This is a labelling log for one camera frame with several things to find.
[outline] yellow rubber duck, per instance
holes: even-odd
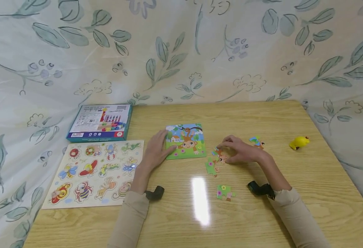
[[[290,142],[289,146],[293,150],[297,150],[300,147],[306,146],[308,143],[310,143],[308,137],[299,136],[296,137],[292,142]]]

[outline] beige sleeve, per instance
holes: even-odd
[[[140,195],[129,191],[123,200],[107,248],[135,248],[137,246],[149,204],[150,201],[145,194]]]
[[[294,188],[275,191],[275,200],[269,200],[297,248],[330,248],[325,235]]]

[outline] right hand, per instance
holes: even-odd
[[[223,142],[217,146],[218,149],[228,147],[234,149],[236,154],[229,157],[225,162],[227,164],[239,162],[260,162],[265,157],[270,156],[260,148],[250,146],[234,135],[229,135],[223,139]]]

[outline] blue box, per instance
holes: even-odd
[[[73,143],[125,141],[132,110],[130,104],[83,105],[66,139]]]

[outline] green puzzle piece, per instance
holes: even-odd
[[[208,161],[205,163],[206,170],[208,174],[212,174],[213,177],[217,177],[216,169],[214,167],[213,161],[210,161],[210,158],[208,158]]]
[[[231,192],[231,186],[217,185],[217,198],[222,199],[223,196],[227,197],[227,201],[231,201],[231,196],[235,197],[235,193]]]

